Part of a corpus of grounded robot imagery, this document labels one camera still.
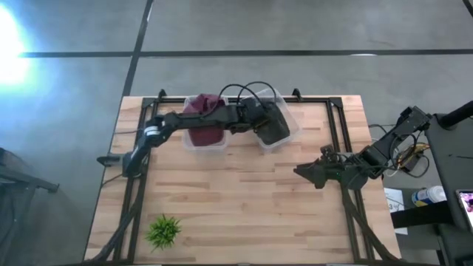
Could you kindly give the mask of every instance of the plastic bin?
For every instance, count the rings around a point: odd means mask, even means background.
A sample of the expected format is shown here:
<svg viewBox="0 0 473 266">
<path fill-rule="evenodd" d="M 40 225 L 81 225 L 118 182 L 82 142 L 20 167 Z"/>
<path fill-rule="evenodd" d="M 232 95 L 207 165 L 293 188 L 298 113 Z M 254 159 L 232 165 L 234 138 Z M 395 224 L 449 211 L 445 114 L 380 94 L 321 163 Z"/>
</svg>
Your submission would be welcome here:
<svg viewBox="0 0 473 266">
<path fill-rule="evenodd" d="M 276 105 L 279 107 L 281 110 L 282 115 L 284 116 L 284 119 L 286 120 L 287 126 L 289 128 L 289 136 L 286 138 L 283 138 L 282 140 L 276 141 L 273 144 L 266 145 L 263 143 L 263 141 L 256 135 L 255 137 L 258 139 L 259 145 L 262 147 L 264 152 L 272 152 L 274 149 L 279 148 L 280 146 L 283 146 L 286 143 L 289 143 L 292 141 L 298 134 L 301 134 L 302 132 L 302 127 L 299 125 L 297 119 L 292 116 L 292 114 L 289 111 L 289 108 L 287 107 L 286 101 L 284 98 L 279 94 L 277 89 L 274 89 L 276 91 Z M 274 93 L 273 90 L 270 88 L 263 89 L 260 92 L 257 92 L 258 98 L 261 99 L 262 101 L 272 101 L 274 102 Z"/>
<path fill-rule="evenodd" d="M 191 104 L 191 101 L 195 99 L 197 96 L 188 96 L 184 100 L 184 109 Z M 228 105 L 228 98 L 224 95 L 221 98 L 225 101 L 225 105 Z M 185 129 L 183 134 L 183 145 L 184 148 L 188 151 L 223 151 L 228 146 L 228 140 L 230 139 L 231 133 L 228 130 L 223 132 L 223 139 L 218 143 L 209 145 L 209 146 L 194 146 L 191 140 L 191 136 L 189 135 L 189 130 Z"/>
</svg>

